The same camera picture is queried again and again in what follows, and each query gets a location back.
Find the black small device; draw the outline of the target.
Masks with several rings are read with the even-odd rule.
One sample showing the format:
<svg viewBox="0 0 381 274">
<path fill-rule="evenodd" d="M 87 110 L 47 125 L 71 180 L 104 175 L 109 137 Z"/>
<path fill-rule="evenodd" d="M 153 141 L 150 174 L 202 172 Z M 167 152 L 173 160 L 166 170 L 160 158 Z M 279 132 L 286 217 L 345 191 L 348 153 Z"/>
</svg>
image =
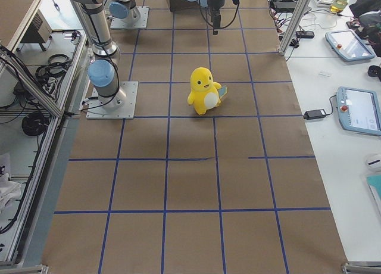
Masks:
<svg viewBox="0 0 381 274">
<path fill-rule="evenodd" d="M 313 39 L 315 37 L 312 31 L 296 31 L 295 35 L 298 39 Z"/>
</svg>

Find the white round device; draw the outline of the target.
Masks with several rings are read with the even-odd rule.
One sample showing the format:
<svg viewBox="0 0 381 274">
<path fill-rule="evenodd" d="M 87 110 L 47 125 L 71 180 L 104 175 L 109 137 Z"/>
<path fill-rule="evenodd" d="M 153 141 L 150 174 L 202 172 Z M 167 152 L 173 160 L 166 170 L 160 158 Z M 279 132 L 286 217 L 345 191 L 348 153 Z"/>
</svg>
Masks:
<svg viewBox="0 0 381 274">
<path fill-rule="evenodd" d="M 381 170 L 380 166 L 380 154 L 371 154 L 366 157 L 366 166 L 369 170 L 374 172 L 379 172 Z"/>
</svg>

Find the yellow plush toy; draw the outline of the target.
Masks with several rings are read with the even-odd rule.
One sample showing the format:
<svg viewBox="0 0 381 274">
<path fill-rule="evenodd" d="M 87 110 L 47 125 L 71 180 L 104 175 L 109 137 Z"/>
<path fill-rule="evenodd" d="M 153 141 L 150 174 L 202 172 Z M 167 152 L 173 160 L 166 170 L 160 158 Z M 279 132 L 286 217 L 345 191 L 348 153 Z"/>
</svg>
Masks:
<svg viewBox="0 0 381 274">
<path fill-rule="evenodd" d="M 187 103 L 193 105 L 200 116 L 207 110 L 218 107 L 221 99 L 227 94 L 227 86 L 215 82 L 210 70 L 205 67 L 198 67 L 192 72 L 190 86 Z"/>
</svg>

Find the grey metal box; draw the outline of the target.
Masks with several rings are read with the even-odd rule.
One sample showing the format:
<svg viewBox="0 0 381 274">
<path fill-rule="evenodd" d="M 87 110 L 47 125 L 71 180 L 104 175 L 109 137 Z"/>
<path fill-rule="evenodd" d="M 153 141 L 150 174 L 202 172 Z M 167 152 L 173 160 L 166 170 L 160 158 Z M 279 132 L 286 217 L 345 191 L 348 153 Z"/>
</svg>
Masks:
<svg viewBox="0 0 381 274">
<path fill-rule="evenodd" d="M 48 41 L 52 39 L 51 34 L 52 29 L 50 25 L 43 16 L 42 12 L 38 10 L 34 15 L 31 23 L 29 24 L 20 43 L 36 43 L 40 46 L 42 51 L 46 51 L 44 44 L 48 43 Z"/>
</svg>

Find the black bag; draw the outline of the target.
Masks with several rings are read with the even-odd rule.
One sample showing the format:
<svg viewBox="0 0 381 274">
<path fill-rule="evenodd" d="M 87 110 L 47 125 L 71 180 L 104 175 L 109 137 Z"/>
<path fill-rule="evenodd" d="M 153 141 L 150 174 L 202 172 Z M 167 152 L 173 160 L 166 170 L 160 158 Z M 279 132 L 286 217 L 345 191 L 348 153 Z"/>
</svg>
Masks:
<svg viewBox="0 0 381 274">
<path fill-rule="evenodd" d="M 349 9 L 363 26 L 380 24 L 380 0 L 357 0 Z"/>
</svg>

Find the teal notebook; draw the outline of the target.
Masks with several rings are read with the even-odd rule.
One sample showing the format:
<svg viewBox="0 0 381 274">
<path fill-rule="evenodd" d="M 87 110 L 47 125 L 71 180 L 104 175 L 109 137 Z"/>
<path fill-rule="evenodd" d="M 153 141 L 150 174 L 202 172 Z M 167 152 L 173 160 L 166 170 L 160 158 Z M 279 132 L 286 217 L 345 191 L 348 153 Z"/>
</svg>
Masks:
<svg viewBox="0 0 381 274">
<path fill-rule="evenodd" d="M 380 208 L 380 175 L 367 176 L 366 182 L 377 207 Z"/>
</svg>

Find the black power adapter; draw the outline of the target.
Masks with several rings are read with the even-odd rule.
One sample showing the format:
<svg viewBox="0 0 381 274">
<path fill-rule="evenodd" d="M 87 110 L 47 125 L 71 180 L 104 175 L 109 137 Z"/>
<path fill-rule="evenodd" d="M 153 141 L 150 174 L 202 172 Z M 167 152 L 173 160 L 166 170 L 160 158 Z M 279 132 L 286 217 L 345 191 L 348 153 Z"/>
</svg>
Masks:
<svg viewBox="0 0 381 274">
<path fill-rule="evenodd" d="M 303 118 L 305 120 L 316 120 L 316 119 L 323 119 L 327 116 L 327 113 L 324 109 L 316 109 L 316 110 L 307 110 L 303 114 Z"/>
</svg>

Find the yellow liquid bottle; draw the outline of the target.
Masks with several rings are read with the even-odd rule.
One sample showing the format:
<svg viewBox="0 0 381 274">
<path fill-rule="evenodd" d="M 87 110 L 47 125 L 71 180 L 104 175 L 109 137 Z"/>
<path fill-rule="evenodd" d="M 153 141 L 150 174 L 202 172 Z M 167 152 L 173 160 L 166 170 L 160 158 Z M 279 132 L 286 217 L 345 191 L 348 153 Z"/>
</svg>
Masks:
<svg viewBox="0 0 381 274">
<path fill-rule="evenodd" d="M 333 0 L 330 5 L 330 12 L 334 14 L 341 13 L 348 5 L 349 0 Z"/>
</svg>

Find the upper teach pendant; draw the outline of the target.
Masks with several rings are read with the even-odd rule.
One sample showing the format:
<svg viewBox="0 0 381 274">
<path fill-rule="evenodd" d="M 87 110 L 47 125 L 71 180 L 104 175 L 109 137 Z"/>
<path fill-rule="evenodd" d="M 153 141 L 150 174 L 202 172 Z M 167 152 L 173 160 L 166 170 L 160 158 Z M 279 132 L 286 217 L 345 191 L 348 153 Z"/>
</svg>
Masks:
<svg viewBox="0 0 381 274">
<path fill-rule="evenodd" d="M 353 30 L 326 32 L 325 39 L 345 61 L 370 60 L 376 56 Z"/>
</svg>

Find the lower teach pendant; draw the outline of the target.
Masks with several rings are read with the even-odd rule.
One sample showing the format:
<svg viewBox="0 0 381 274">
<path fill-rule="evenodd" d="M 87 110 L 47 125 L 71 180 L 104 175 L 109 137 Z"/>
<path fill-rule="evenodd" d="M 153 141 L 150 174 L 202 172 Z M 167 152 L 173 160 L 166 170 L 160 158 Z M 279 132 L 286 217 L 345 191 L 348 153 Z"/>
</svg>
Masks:
<svg viewBox="0 0 381 274">
<path fill-rule="evenodd" d="M 336 93 L 338 119 L 344 130 L 380 136 L 377 93 L 341 86 Z"/>
</svg>

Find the aluminium frame post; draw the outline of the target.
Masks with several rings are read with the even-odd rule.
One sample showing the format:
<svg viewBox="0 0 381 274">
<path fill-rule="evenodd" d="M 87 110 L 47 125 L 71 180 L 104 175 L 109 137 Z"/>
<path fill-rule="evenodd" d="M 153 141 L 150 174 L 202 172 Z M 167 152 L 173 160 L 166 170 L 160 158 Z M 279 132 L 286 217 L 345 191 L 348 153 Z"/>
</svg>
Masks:
<svg viewBox="0 0 381 274">
<path fill-rule="evenodd" d="M 299 0 L 294 12 L 292 14 L 292 18 L 289 22 L 288 28 L 286 29 L 282 40 L 280 41 L 278 52 L 280 55 L 285 55 L 286 50 L 291 43 L 291 40 L 296 32 L 296 28 L 298 27 L 304 13 L 305 9 L 308 7 L 308 4 L 311 0 Z"/>
</svg>

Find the teach pendant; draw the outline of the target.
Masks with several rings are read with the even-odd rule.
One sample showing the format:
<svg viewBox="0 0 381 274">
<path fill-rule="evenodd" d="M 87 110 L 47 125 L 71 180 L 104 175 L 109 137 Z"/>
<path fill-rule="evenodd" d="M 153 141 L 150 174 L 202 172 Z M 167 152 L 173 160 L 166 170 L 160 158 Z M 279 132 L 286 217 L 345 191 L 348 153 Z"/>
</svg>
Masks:
<svg viewBox="0 0 381 274">
<path fill-rule="evenodd" d="M 325 39 L 345 61 L 370 60 L 376 56 L 353 30 L 326 32 Z"/>
<path fill-rule="evenodd" d="M 377 93 L 341 86 L 336 93 L 338 119 L 344 130 L 380 136 Z"/>
</svg>

